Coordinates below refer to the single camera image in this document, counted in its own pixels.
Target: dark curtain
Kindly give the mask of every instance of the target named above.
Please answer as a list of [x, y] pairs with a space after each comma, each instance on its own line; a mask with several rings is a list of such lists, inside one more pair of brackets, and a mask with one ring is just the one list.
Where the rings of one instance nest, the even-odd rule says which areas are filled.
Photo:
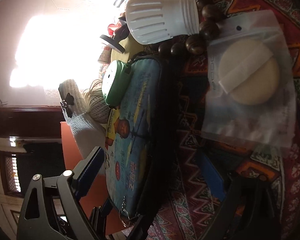
[[66, 170], [62, 144], [30, 143], [23, 147], [26, 153], [17, 155], [19, 183], [23, 195], [35, 174], [41, 174], [44, 178], [54, 177]]

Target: ribbed white plastic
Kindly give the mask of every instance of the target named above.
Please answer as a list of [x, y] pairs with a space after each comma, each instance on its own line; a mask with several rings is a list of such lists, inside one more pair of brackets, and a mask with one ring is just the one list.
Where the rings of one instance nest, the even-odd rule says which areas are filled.
[[195, 0], [129, 0], [126, 19], [131, 35], [143, 45], [199, 33]]

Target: green computer mouse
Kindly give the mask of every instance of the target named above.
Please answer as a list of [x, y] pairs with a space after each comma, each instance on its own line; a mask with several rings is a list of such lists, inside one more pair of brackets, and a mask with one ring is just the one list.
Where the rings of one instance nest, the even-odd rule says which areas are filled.
[[102, 94], [110, 108], [116, 108], [120, 105], [132, 74], [130, 63], [114, 60], [109, 65], [102, 82]]

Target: yellow shirt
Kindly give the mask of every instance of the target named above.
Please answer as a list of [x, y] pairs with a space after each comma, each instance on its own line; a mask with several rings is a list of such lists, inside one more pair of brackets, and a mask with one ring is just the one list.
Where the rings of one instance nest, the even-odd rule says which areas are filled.
[[120, 117], [120, 110], [119, 109], [112, 109], [109, 119], [108, 119], [108, 124], [107, 124], [107, 129], [106, 129], [106, 137], [114, 140], [115, 139], [115, 131], [114, 131], [114, 123], [117, 121], [117, 119]]

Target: red oval logo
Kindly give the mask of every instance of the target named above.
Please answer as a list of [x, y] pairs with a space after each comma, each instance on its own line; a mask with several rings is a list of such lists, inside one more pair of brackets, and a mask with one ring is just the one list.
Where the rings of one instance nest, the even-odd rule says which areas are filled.
[[120, 165], [119, 165], [119, 162], [115, 163], [115, 176], [117, 177], [117, 180], [120, 179]]

